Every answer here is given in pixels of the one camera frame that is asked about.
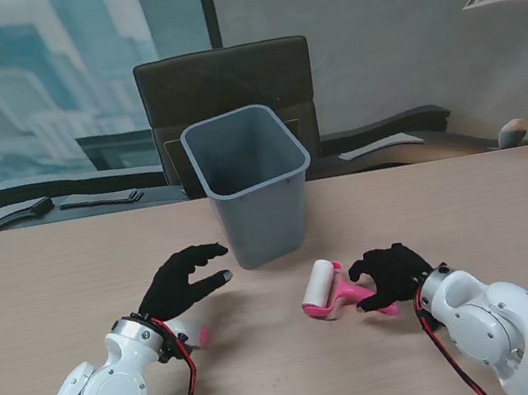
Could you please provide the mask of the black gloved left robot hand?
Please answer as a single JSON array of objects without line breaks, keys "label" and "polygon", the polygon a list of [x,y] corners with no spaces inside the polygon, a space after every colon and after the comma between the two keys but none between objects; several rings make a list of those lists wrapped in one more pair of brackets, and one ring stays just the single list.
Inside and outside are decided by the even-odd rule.
[{"label": "black gloved left robot hand", "polygon": [[208,265],[216,257],[225,256],[228,248],[220,243],[189,246],[172,254],[155,273],[138,313],[162,322],[177,318],[194,304],[223,287],[232,278],[232,272],[221,270],[197,282],[189,277]]}]

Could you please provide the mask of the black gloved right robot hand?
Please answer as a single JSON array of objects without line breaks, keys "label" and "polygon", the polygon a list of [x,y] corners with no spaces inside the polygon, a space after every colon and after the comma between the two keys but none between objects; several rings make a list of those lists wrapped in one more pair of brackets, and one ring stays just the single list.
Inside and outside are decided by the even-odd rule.
[{"label": "black gloved right robot hand", "polygon": [[412,300],[417,288],[434,268],[415,251],[401,243],[364,253],[348,270],[353,283],[362,275],[372,278],[376,291],[357,304],[360,312],[382,310],[395,302]]}]

